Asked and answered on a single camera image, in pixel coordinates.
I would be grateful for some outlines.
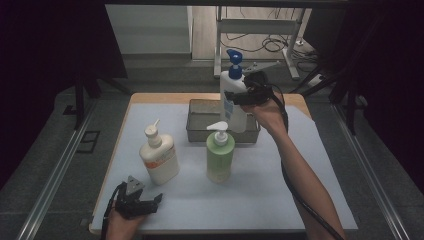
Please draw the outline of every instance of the table surface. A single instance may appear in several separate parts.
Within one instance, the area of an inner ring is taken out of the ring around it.
[[[303,97],[285,94],[284,98],[292,123],[289,134],[293,142],[332,196],[343,227],[357,229]],[[90,231],[100,232],[111,192],[120,181],[126,181],[128,175],[146,185],[142,200],[164,193],[158,212],[149,216],[141,226],[140,231],[145,234],[304,231],[303,222],[278,170],[279,161],[271,161],[268,165],[258,161],[258,156],[279,159],[275,144],[266,131],[260,132],[256,144],[236,146],[229,180],[214,184],[207,179],[203,166],[206,161],[202,161],[205,157],[199,157],[204,155],[204,143],[189,143],[183,129],[191,99],[219,100],[219,94],[138,93],[132,96],[96,203]],[[138,149],[145,142],[144,127],[157,116],[162,117],[159,133],[170,133],[174,137],[181,169],[175,178],[161,186],[151,183],[138,156]],[[177,127],[172,126],[173,122],[178,123]]]

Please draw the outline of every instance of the pump head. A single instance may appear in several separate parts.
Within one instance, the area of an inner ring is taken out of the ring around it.
[[[233,64],[228,70],[228,76],[234,80],[240,79],[243,76],[243,70],[239,64],[243,61],[243,54],[233,49],[227,49],[227,54],[230,56],[230,62]]]
[[[159,147],[162,144],[162,139],[158,136],[158,128],[157,125],[159,123],[159,119],[153,125],[149,125],[144,130],[144,133],[147,136],[147,142],[151,147]]]
[[[207,126],[207,130],[217,130],[215,133],[215,144],[218,146],[224,146],[228,141],[228,134],[225,132],[228,128],[228,123],[221,121],[210,126]]]

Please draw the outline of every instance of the green pump bottle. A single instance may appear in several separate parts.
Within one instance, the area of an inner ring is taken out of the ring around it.
[[[208,126],[207,130],[217,130],[206,140],[207,176],[215,183],[222,183],[230,177],[235,141],[226,133],[228,124],[224,121]]]

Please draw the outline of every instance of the soap dispenser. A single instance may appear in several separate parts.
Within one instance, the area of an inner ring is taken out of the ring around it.
[[[228,124],[224,121],[208,126],[207,130],[217,130],[206,140],[207,147],[207,176],[216,183],[227,180],[231,174],[231,163],[235,141],[233,136],[226,133]]]
[[[150,175],[150,179],[157,185],[168,182],[180,171],[175,152],[174,139],[169,134],[158,135],[159,119],[147,126],[144,133],[147,143],[140,148],[140,157]]]
[[[243,55],[232,49],[227,50],[227,54],[230,56],[230,61],[233,64],[228,71],[223,71],[220,75],[220,111],[221,121],[228,123],[228,129],[242,133],[246,131],[247,114],[238,105],[228,100],[225,97],[225,92],[243,93],[247,92],[246,85],[244,84],[244,75],[242,74],[242,68],[239,64],[243,60]]]

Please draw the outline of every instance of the hand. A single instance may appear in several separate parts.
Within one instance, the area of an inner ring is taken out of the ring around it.
[[[282,95],[274,92],[275,96],[282,101]],[[268,100],[262,105],[240,106],[245,112],[252,113],[258,123],[264,127],[271,135],[275,132],[286,132],[281,111],[278,105],[272,100]]]
[[[115,202],[109,214],[109,227],[106,233],[107,240],[130,240],[137,232],[138,226],[147,215],[128,220],[115,210]]]

